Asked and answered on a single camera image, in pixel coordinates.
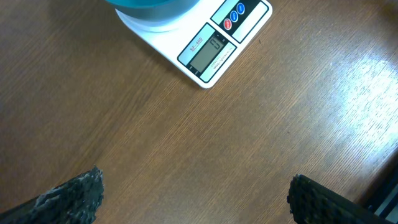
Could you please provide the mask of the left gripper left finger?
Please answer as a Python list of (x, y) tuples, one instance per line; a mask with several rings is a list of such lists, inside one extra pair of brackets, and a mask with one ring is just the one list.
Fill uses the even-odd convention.
[(1, 223), (93, 223), (103, 199), (103, 171), (94, 167), (3, 212)]

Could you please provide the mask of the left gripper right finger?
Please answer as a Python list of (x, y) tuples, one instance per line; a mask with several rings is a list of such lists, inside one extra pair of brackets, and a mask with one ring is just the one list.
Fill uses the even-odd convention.
[(291, 180), (287, 203), (298, 224), (392, 224), (302, 174)]

